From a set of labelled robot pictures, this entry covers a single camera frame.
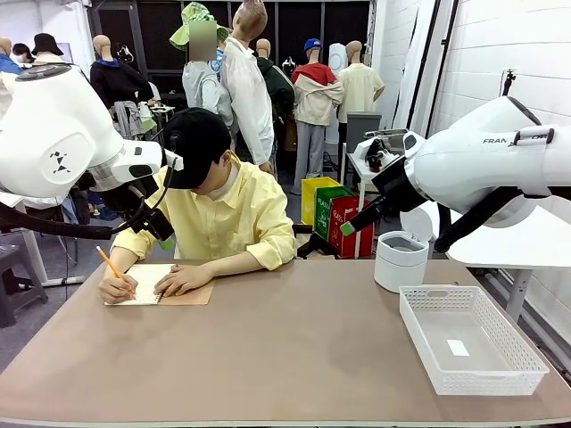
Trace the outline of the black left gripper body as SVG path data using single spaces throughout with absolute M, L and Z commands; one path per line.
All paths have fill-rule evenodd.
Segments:
M 149 232 L 159 241 L 167 241 L 174 229 L 159 209 L 161 200 L 152 205 L 147 200 L 159 190 L 153 177 L 142 177 L 105 192 L 105 205 L 124 222 L 113 233 L 131 229 L 134 233 L 141 230 Z

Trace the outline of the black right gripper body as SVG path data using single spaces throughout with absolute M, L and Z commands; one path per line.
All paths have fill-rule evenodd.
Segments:
M 372 203 L 376 212 L 408 212 L 429 200 L 418 186 L 413 162 L 405 157 L 383 168 L 372 183 L 380 194 Z

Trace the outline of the person's left hand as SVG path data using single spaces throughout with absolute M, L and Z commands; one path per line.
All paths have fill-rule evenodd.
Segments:
M 170 272 L 154 286 L 154 293 L 163 297 L 179 296 L 205 286 L 213 277 L 213 270 L 206 264 L 173 265 Z

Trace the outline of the person's right hand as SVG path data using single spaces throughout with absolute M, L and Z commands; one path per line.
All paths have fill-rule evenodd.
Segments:
M 135 299 L 137 281 L 131 276 L 104 274 L 98 285 L 100 297 L 105 303 L 118 304 Z

